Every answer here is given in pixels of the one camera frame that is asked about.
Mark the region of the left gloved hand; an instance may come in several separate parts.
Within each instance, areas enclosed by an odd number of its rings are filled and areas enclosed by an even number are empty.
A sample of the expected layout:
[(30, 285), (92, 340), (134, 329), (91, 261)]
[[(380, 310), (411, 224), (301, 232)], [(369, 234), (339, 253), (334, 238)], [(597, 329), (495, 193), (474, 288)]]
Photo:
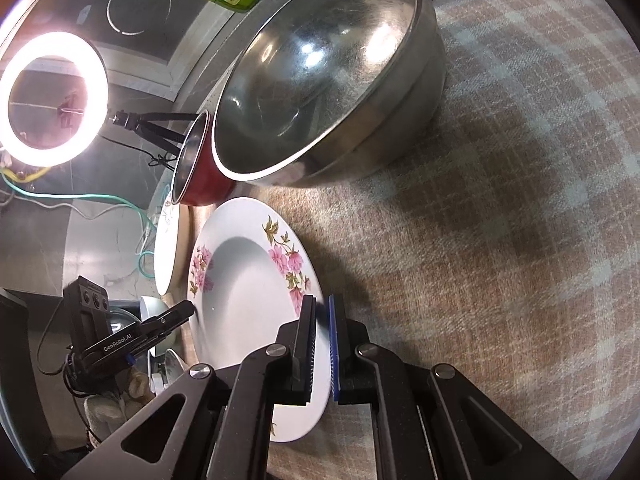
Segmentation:
[(136, 368), (130, 368), (122, 393), (85, 398), (82, 409), (89, 426), (90, 443), (96, 448), (154, 398), (149, 376)]

